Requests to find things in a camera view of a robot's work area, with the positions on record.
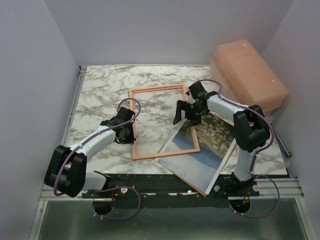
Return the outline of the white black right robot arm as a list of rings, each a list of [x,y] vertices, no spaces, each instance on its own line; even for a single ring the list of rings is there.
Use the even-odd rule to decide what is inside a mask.
[[[231,101],[217,92],[202,92],[193,103],[178,100],[173,124],[182,120],[182,112],[190,126],[202,123],[202,116],[215,112],[233,122],[234,138],[239,147],[237,164],[226,181],[219,184],[227,194],[241,196],[254,181],[254,166],[257,154],[269,146],[267,140],[274,140],[274,132],[258,105],[247,106]]]

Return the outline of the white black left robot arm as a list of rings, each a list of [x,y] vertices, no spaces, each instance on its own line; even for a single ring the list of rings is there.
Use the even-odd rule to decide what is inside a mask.
[[[44,184],[53,188],[55,196],[73,198],[81,191],[93,190],[99,197],[107,197],[111,191],[107,176],[97,171],[87,172],[87,163],[108,145],[133,144],[135,140],[132,122],[103,121],[80,142],[54,149]]]

